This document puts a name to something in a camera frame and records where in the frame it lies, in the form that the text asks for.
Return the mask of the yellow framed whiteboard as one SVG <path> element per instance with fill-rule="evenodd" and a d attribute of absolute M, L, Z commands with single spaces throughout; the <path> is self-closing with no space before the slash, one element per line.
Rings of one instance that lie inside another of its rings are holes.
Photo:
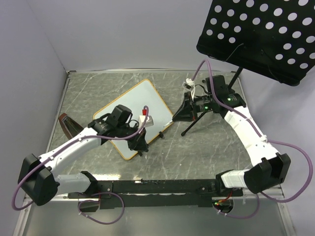
<path fill-rule="evenodd" d="M 127 92 L 101 108 L 94 114 L 93 118 L 96 119 L 106 113 L 111 113 L 115 106 L 119 104 L 131 109 L 132 118 L 135 120 L 142 114 L 143 107 L 145 105 L 148 106 L 149 115 L 152 116 L 154 121 L 153 126 L 146 128 L 145 140 L 148 144 L 158 137 L 160 131 L 163 132 L 168 128 L 164 128 L 163 126 L 171 121 L 173 117 L 170 109 L 148 79 L 139 82 Z"/>

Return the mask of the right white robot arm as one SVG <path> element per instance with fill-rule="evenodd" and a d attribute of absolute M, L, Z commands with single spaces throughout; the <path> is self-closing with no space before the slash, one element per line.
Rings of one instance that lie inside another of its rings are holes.
<path fill-rule="evenodd" d="M 227 195 L 232 188 L 246 188 L 260 193 L 284 182 L 291 160 L 287 154 L 280 154 L 255 124 L 243 98 L 230 88 L 223 75 L 213 77 L 214 88 L 206 78 L 205 95 L 196 96 L 196 84 L 187 78 L 184 82 L 184 98 L 173 116 L 173 122 L 187 121 L 196 124 L 208 112 L 220 114 L 232 127 L 245 147 L 252 167 L 245 170 L 229 170 L 218 174 L 216 192 Z"/>

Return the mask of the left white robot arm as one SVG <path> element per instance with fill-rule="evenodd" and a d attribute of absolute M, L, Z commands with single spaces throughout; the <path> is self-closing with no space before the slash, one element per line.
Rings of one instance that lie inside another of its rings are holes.
<path fill-rule="evenodd" d="M 126 141 L 130 150 L 147 152 L 145 125 L 149 117 L 148 106 L 144 106 L 142 112 L 144 120 L 131 126 L 132 111 L 124 105 L 117 105 L 111 113 L 94 119 L 58 148 L 39 157 L 28 155 L 22 163 L 17 189 L 23 189 L 38 206 L 64 193 L 81 192 L 87 198 L 93 197 L 97 192 L 97 180 L 93 175 L 88 172 L 61 175 L 61 172 L 86 152 L 109 140 Z"/>

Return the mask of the brown whiteboard eraser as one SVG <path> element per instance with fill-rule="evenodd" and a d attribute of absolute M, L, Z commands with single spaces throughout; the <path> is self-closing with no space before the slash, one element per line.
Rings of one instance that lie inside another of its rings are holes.
<path fill-rule="evenodd" d="M 66 113 L 62 113 L 59 116 L 58 121 L 61 125 L 63 133 L 69 140 L 77 136 L 84 129 L 80 124 L 69 117 Z"/>

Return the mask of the black base crossbar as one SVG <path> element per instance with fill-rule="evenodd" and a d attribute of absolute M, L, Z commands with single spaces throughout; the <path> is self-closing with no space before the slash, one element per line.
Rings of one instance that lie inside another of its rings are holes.
<path fill-rule="evenodd" d="M 229 194 L 242 197 L 241 189 L 225 188 L 216 179 L 100 180 L 89 193 L 69 193 L 69 199 L 99 200 L 100 209 L 121 207 L 212 207 L 212 200 Z"/>

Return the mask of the black perforated music stand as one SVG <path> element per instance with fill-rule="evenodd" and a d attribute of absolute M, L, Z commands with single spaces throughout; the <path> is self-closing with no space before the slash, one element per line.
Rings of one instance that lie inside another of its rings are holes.
<path fill-rule="evenodd" d="M 297 86 L 315 66 L 312 0 L 214 0 L 197 51 Z"/>

